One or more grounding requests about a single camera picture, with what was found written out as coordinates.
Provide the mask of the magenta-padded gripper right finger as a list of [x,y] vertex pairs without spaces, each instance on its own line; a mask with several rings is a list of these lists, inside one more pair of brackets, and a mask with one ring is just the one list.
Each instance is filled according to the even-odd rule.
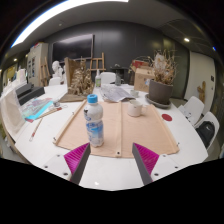
[[144,185],[152,183],[181,169],[181,166],[174,162],[169,155],[158,155],[137,143],[133,144],[132,153]]

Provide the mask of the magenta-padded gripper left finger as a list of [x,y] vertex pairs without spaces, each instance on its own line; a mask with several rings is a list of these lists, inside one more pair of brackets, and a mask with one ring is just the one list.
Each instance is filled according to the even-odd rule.
[[90,152],[90,144],[86,143],[65,155],[55,155],[42,166],[42,169],[78,185]]

